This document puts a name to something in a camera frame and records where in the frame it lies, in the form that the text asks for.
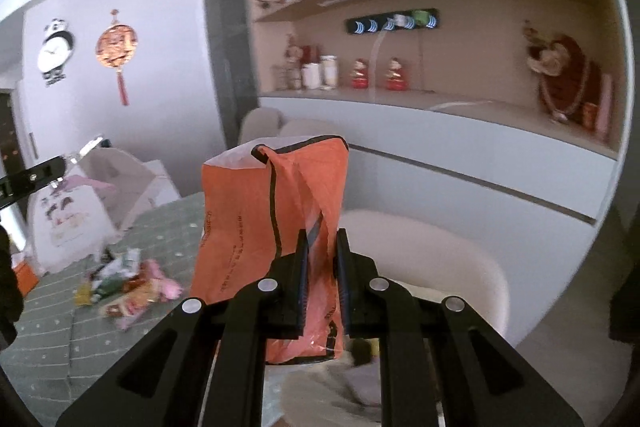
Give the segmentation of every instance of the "door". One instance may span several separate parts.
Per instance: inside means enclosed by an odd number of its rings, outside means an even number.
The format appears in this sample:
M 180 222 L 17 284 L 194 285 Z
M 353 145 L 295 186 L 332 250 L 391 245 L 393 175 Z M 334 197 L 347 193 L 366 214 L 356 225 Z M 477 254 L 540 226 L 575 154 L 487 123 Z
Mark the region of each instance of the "door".
M 4 172 L 17 174 L 24 170 L 24 159 L 18 145 L 18 135 L 15 130 L 14 111 L 11 104 L 11 95 L 0 92 L 0 156 Z M 28 198 L 18 202 L 20 213 L 27 218 Z

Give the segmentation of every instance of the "panda wall clock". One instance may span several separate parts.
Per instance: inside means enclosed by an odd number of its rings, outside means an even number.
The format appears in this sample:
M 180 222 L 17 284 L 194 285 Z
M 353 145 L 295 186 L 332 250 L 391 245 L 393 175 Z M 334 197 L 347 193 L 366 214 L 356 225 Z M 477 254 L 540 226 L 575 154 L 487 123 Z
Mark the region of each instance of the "panda wall clock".
M 62 19 L 53 19 L 44 28 L 44 42 L 38 53 L 38 69 L 47 87 L 66 77 L 63 68 L 74 50 L 74 36 L 66 26 Z
M 129 105 L 129 97 L 124 85 L 122 67 L 129 62 L 136 53 L 138 36 L 131 26 L 118 21 L 118 10 L 112 10 L 113 20 L 98 39 L 95 46 L 95 57 L 104 67 L 116 70 L 118 90 L 122 105 Z

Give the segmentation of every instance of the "white cabinet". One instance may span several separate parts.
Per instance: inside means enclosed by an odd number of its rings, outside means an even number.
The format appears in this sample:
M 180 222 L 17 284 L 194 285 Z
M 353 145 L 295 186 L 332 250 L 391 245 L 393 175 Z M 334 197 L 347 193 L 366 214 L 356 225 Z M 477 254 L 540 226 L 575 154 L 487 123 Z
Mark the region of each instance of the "white cabinet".
M 330 121 L 347 142 L 516 190 L 579 214 L 600 212 L 616 162 L 505 125 L 373 103 L 263 97 L 286 119 Z
M 353 149 L 344 207 L 418 219 L 483 247 L 507 277 L 513 345 L 564 291 L 596 235 L 588 223 L 544 206 Z

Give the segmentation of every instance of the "candy wrapper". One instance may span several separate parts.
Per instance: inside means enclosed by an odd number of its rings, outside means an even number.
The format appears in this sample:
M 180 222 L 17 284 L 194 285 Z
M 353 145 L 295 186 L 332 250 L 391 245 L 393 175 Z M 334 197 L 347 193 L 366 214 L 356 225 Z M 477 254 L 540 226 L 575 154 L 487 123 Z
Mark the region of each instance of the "candy wrapper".
M 116 327 L 127 330 L 151 303 L 175 300 L 180 297 L 182 287 L 172 279 L 167 279 L 155 259 L 147 259 L 140 265 L 140 275 L 127 285 L 137 285 L 126 295 L 100 308 L 103 317 L 114 317 Z
M 76 306 L 90 306 L 100 300 L 125 291 L 127 282 L 140 273 L 140 249 L 130 248 L 107 264 L 98 266 L 76 290 Z

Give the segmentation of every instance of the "white chair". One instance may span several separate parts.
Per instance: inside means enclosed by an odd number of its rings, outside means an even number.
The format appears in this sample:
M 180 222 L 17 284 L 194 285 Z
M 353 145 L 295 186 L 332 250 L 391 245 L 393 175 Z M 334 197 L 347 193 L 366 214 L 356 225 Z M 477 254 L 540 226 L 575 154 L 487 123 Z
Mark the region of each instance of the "white chair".
M 345 211 L 352 251 L 372 258 L 383 277 L 396 280 L 419 298 L 465 299 L 504 335 L 509 290 L 500 266 L 474 243 L 428 223 L 372 210 Z
M 324 120 L 306 120 L 298 118 L 289 120 L 282 126 L 278 136 L 341 136 L 342 131 L 333 123 Z
M 238 145 L 251 142 L 256 138 L 277 136 L 281 121 L 280 112 L 271 107 L 257 107 L 249 111 L 242 119 Z

